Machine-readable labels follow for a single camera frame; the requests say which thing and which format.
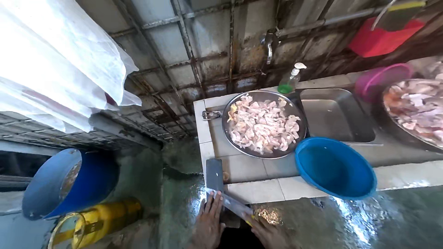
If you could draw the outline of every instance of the sink basin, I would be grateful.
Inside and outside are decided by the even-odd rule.
[[[310,136],[358,143],[375,139],[371,120],[351,92],[345,89],[307,89],[300,93],[300,100]]]

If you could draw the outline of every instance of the knife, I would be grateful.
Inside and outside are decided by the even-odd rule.
[[[206,188],[206,193],[210,194],[211,192],[214,192],[215,195],[217,194],[217,191],[212,189],[212,188]],[[231,210],[234,214],[238,215],[240,218],[243,218],[243,213],[246,213],[250,216],[252,216],[252,218],[254,218],[254,211],[250,208],[247,207],[245,204],[241,203],[240,201],[230,197],[229,195],[225,194],[225,193],[221,193],[221,196],[223,197],[223,205]]]

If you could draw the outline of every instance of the green liquid soap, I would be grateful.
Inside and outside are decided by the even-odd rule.
[[[286,84],[285,85],[279,85],[277,87],[277,91],[279,93],[281,93],[281,94],[288,94],[288,93],[293,91],[293,88],[292,88],[292,86],[286,85]]]

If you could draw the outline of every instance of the rusty metal wall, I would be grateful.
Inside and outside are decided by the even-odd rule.
[[[77,2],[140,69],[129,75],[125,88],[143,106],[104,114],[161,141],[196,134],[195,100],[276,86],[296,61],[308,66],[302,74],[308,80],[443,53],[443,0],[427,2],[418,15],[427,22],[422,30],[395,52],[374,58],[360,58],[346,46],[387,0]],[[354,13],[364,16],[337,20]],[[264,66],[267,50],[260,42],[270,29],[278,35],[272,61]],[[114,142],[100,137],[90,139]]]

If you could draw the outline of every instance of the yellow container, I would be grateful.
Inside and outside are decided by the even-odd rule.
[[[75,228],[58,233],[61,225],[74,216],[78,217]],[[48,248],[52,249],[52,245],[59,244],[69,238],[72,238],[73,249],[85,247],[97,242],[109,233],[119,231],[134,223],[141,216],[141,204],[136,198],[95,205],[86,211],[70,214],[61,220],[54,229]]]

